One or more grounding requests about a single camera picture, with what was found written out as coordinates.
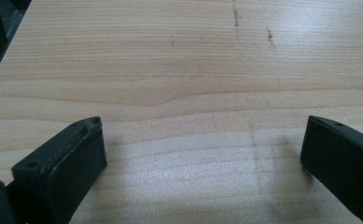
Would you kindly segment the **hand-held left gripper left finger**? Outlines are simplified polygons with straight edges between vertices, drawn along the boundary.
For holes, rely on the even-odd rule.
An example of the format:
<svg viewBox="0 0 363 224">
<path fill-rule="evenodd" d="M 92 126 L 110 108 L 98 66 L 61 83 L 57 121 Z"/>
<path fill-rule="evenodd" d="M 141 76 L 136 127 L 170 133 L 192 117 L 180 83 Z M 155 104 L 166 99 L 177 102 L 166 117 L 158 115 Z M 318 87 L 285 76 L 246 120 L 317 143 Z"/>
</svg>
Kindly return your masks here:
<svg viewBox="0 0 363 224">
<path fill-rule="evenodd" d="M 12 167 L 18 224 L 68 224 L 107 166 L 101 119 L 74 122 Z"/>
</svg>

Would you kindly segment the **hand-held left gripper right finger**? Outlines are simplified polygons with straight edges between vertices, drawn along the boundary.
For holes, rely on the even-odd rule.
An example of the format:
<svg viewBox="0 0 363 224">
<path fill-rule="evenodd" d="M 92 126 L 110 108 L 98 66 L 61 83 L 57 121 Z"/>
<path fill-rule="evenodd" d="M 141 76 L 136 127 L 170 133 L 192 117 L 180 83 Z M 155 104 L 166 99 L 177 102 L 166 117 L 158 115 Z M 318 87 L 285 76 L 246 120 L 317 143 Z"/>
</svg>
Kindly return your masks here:
<svg viewBox="0 0 363 224">
<path fill-rule="evenodd" d="M 363 133 L 335 120 L 310 116 L 300 161 L 363 221 Z"/>
</svg>

